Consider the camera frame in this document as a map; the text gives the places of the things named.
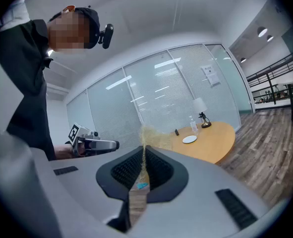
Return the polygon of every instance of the desk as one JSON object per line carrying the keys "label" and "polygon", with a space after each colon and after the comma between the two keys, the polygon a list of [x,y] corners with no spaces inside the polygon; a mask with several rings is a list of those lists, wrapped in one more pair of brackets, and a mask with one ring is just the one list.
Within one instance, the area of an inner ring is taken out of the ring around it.
{"label": "desk", "polygon": [[182,140],[194,133],[191,127],[179,129],[179,136],[172,133],[172,150],[183,155],[218,164],[231,152],[235,131],[225,122],[214,121],[208,128],[201,128],[202,123],[197,124],[199,134],[196,141],[184,144]]}

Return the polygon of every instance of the wooden floor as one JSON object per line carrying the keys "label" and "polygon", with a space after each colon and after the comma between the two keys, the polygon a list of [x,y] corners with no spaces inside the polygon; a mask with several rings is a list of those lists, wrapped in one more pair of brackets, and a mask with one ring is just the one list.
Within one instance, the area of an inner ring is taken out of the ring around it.
{"label": "wooden floor", "polygon": [[[220,164],[259,194],[270,207],[293,193],[293,122],[290,109],[241,115],[232,152]],[[130,192],[132,225],[146,207],[149,188]]]}

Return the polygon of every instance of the black cap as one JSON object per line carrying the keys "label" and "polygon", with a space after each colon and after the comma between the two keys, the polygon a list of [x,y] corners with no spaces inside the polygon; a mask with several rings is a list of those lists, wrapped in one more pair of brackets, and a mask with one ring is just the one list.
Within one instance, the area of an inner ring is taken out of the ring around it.
{"label": "black cap", "polygon": [[85,48],[91,49],[97,44],[99,40],[100,23],[98,13],[95,10],[83,7],[75,8],[75,12],[81,13],[89,19],[89,43],[86,44]]}

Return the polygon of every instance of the black jacket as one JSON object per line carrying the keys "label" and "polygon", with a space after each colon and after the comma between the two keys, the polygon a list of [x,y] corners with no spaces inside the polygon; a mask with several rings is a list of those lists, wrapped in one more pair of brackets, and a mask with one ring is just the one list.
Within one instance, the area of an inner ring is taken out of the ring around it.
{"label": "black jacket", "polygon": [[49,160],[55,153],[50,137],[47,109],[45,67],[49,68],[47,27],[43,20],[0,32],[0,64],[24,95],[7,131],[23,139],[30,147],[45,151]]}

